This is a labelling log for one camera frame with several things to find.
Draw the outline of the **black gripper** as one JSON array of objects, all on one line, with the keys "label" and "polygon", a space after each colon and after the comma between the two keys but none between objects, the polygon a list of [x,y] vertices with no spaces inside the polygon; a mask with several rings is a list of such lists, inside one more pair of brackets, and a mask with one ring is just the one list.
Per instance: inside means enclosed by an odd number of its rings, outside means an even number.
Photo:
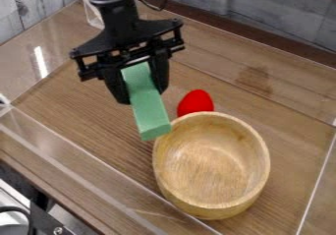
[{"label": "black gripper", "polygon": [[134,1],[121,6],[101,6],[104,29],[100,34],[69,52],[82,81],[101,78],[117,103],[129,105],[121,69],[130,62],[149,60],[150,78],[158,93],[169,86],[172,54],[184,49],[182,22],[177,19],[142,20]]}]

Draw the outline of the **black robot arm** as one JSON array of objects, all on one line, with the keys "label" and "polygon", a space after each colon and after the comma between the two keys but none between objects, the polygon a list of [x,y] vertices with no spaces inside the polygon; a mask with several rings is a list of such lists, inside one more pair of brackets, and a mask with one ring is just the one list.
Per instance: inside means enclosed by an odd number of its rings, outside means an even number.
[{"label": "black robot arm", "polygon": [[144,20],[138,17],[140,0],[89,0],[97,8],[102,31],[69,51],[82,81],[105,82],[117,103],[129,103],[122,69],[145,62],[149,77],[158,91],[169,86],[169,58],[184,49],[182,21]]}]

